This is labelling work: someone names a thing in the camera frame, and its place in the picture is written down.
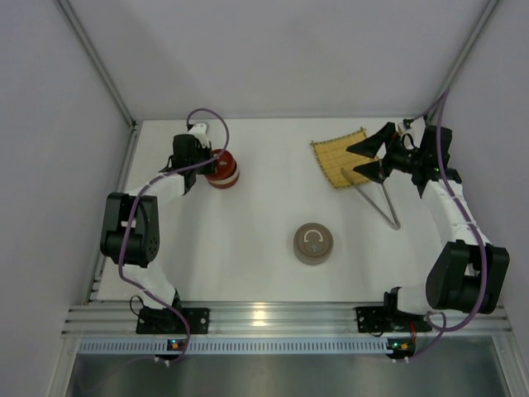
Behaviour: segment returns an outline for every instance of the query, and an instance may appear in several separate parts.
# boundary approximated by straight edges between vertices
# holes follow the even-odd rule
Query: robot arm
[[[165,173],[180,170],[190,165],[210,160],[213,157],[211,143],[207,138],[205,123],[190,126],[188,133],[180,134],[173,139],[173,154],[167,165],[160,171]],[[141,196],[131,234],[126,246],[123,274],[130,280],[142,285],[162,302],[181,311],[179,294],[175,287],[167,281],[162,266],[155,258],[160,247],[160,228],[158,208],[170,201],[184,196],[195,184],[197,175],[212,174],[216,171],[215,162],[182,173],[164,177],[150,187],[148,194]],[[102,226],[101,252],[118,263],[123,237],[129,213],[134,199],[141,186],[125,193],[111,193],[107,197],[107,205]],[[144,308],[140,311],[138,333],[170,333],[173,325],[179,323],[173,314],[160,303],[139,291]],[[148,328],[139,332],[140,324]]]
[[[463,195],[463,185],[456,170],[446,168],[450,155],[452,131],[441,128],[441,157],[449,185],[459,203],[451,197],[441,180],[436,148],[436,127],[427,126],[420,147],[406,132],[410,120],[404,120],[399,131],[392,122],[368,139],[347,148],[357,155],[374,158],[382,145],[386,155],[380,161],[359,165],[355,171],[377,183],[383,183],[393,170],[412,175],[412,183],[430,209],[437,226],[443,250],[427,277],[426,283],[414,287],[396,287],[389,293],[396,301],[396,309],[402,313],[425,314],[431,309],[454,309],[469,313],[477,302],[482,269],[479,244],[472,227],[485,244],[488,280],[484,301],[479,313],[492,313],[496,308],[509,255],[505,248],[492,246],[481,232]],[[461,205],[469,216],[466,219]]]

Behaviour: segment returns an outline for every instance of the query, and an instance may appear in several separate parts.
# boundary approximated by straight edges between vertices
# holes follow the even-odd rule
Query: white enclosure
[[[73,9],[79,23],[70,25]],[[200,180],[189,200],[160,214],[179,220],[162,222],[160,254],[184,300],[377,302],[388,287],[424,280],[440,244],[409,177],[388,180],[403,223],[395,232],[354,190],[329,187],[308,143],[359,127],[374,133],[424,110],[448,86],[450,164],[484,233],[511,256],[502,301],[529,364],[527,20],[525,0],[2,2],[0,395],[46,392],[60,368],[53,359],[63,356],[57,347],[68,307],[86,301],[94,268],[102,269],[107,194],[161,168],[165,139],[184,130],[194,108],[228,119],[241,180],[238,193],[211,192]],[[131,121],[142,123],[138,139]],[[210,125],[219,146],[220,124]],[[271,151],[279,161],[270,172],[260,164]],[[365,189],[382,198],[378,186]],[[252,201],[274,208],[258,213]],[[199,224],[182,215],[187,209],[202,211]],[[330,223],[337,244],[329,263],[306,269],[288,246],[311,220]],[[281,234],[266,240],[252,274],[260,225]],[[226,247],[237,242],[245,249]],[[187,269],[171,267],[182,256]],[[134,293],[114,265],[99,276],[100,299]]]

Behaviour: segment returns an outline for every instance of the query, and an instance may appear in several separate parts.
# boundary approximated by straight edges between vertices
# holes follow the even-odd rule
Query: purple cable
[[[451,188],[450,183],[448,182],[448,179],[446,178],[446,171],[445,166],[443,165],[442,160],[442,152],[441,152],[441,122],[442,122],[442,116],[443,111],[445,109],[445,103],[446,103],[446,97],[448,97],[449,90],[447,89],[442,95],[441,95],[441,101],[439,106],[439,118],[437,120],[437,128],[436,128],[436,146],[437,146],[437,164],[439,165],[439,171],[441,172],[441,178],[443,179],[443,182],[445,183],[446,190],[448,191],[451,198],[454,200],[455,205],[457,205],[458,209],[461,212],[461,215],[463,215],[463,218],[468,223],[470,230],[474,234],[474,237],[476,238],[476,241],[478,242],[479,246],[479,253],[481,255],[481,281],[479,285],[479,294],[478,299],[476,300],[476,303],[472,310],[470,311],[469,315],[459,324],[446,328],[445,326],[439,327],[438,325],[435,325],[431,320],[430,316],[432,315],[432,312],[427,313],[427,322],[431,325],[432,328],[436,329],[437,331],[443,331],[443,332],[454,332],[459,331],[461,328],[465,327],[468,323],[470,323],[476,314],[479,311],[479,308],[481,308],[481,304],[483,303],[484,296],[485,296],[485,289],[487,288],[487,253],[485,252],[485,243],[481,236],[479,235],[478,228],[474,225],[474,222],[472,221],[472,218],[470,217],[469,213],[466,212],[465,207],[463,206],[462,202],[455,196],[454,190]]]
[[[448,182],[448,178],[446,178],[446,170],[445,166],[443,164],[442,160],[442,151],[441,151],[441,125],[442,125],[442,118],[443,118],[443,112],[445,110],[445,104],[446,104],[446,98],[448,97],[448,93],[450,92],[449,89],[447,89],[425,112],[420,114],[419,116],[413,118],[413,121],[427,116],[428,113],[437,105],[439,104],[439,117],[437,119],[437,127],[436,127],[436,149],[437,149],[437,164],[439,167],[439,171],[441,173],[441,178],[443,179],[443,182],[446,186],[446,190],[448,191],[450,197],[454,200],[455,204],[457,205],[458,209],[461,211],[461,215],[463,215],[463,218],[465,221],[469,224],[470,230],[474,234],[474,237],[476,238],[476,241],[478,242],[479,246],[479,252],[481,254],[481,284],[479,286],[479,294],[478,299],[476,300],[476,303],[472,310],[470,311],[469,315],[459,324],[453,326],[453,327],[447,327],[446,326],[446,315],[442,312],[439,312],[439,314],[443,318],[443,325],[442,327],[439,327],[438,325],[434,324],[431,320],[431,316],[435,314],[434,312],[427,312],[426,318],[427,323],[430,324],[432,328],[439,331],[439,333],[436,335],[436,337],[421,351],[411,356],[408,361],[413,361],[416,358],[422,356],[425,352],[427,352],[432,346],[434,346],[439,340],[441,339],[442,335],[445,332],[454,332],[459,331],[461,328],[464,328],[468,323],[470,323],[476,314],[479,311],[479,308],[481,307],[481,304],[483,303],[483,299],[485,296],[485,288],[487,286],[487,254],[485,252],[485,244],[481,236],[479,235],[477,227],[473,224],[472,218],[470,217],[469,213],[467,213],[465,207],[463,206],[462,202],[455,196],[454,190],[451,188],[450,183]]]
[[[167,178],[168,176],[171,176],[171,175],[178,174],[180,172],[194,170],[194,169],[196,169],[198,167],[202,167],[202,166],[204,166],[206,164],[212,163],[213,161],[217,160],[226,151],[228,143],[230,142],[230,129],[228,128],[228,125],[226,124],[226,121],[224,120],[224,118],[222,118],[222,116],[220,114],[218,114],[217,112],[214,112],[211,109],[198,108],[198,109],[193,110],[188,115],[188,118],[186,119],[186,124],[189,124],[189,120],[191,119],[191,116],[193,114],[197,113],[197,112],[208,112],[208,113],[211,113],[213,116],[215,116],[216,118],[219,119],[219,121],[224,126],[224,129],[226,130],[226,142],[224,143],[224,146],[222,147],[221,151],[219,153],[217,153],[215,156],[213,156],[211,159],[202,161],[202,162],[197,163],[195,165],[189,165],[187,167],[183,167],[183,168],[179,168],[177,170],[166,172],[165,174],[156,175],[143,188],[141,188],[140,192],[134,198],[134,202],[132,203],[131,213],[129,213],[129,219],[128,219],[128,222],[126,224],[125,234],[123,235],[122,248],[121,248],[121,250],[119,252],[119,259],[118,259],[118,262],[117,262],[118,273],[119,273],[120,278],[123,281],[125,281],[125,282],[127,282],[127,283],[129,283],[131,285],[134,285],[137,289],[143,291],[145,293],[145,295],[147,295],[149,298],[154,300],[156,303],[161,304],[162,306],[166,307],[171,312],[176,314],[177,317],[180,319],[180,321],[182,321],[183,325],[185,326],[186,340],[185,340],[185,343],[184,343],[183,348],[182,348],[182,353],[180,353],[180,355],[179,355],[179,357],[177,359],[175,359],[174,361],[171,361],[172,364],[182,360],[183,355],[188,350],[189,339],[191,338],[191,329],[189,328],[189,324],[186,321],[185,317],[177,309],[173,308],[170,304],[167,304],[166,302],[164,302],[163,300],[161,300],[160,298],[158,298],[157,296],[152,294],[150,291],[146,290],[143,287],[143,285],[141,285],[140,283],[136,283],[134,280],[131,280],[131,279],[127,278],[123,274],[123,266],[124,266],[124,262],[125,262],[126,245],[129,242],[129,237],[131,235],[132,222],[134,221],[134,215],[136,214],[136,211],[138,209],[138,205],[140,203],[141,196],[143,196],[147,192],[147,190],[149,190],[150,186],[152,186],[153,184],[155,184],[159,180],[161,180],[163,178]]]

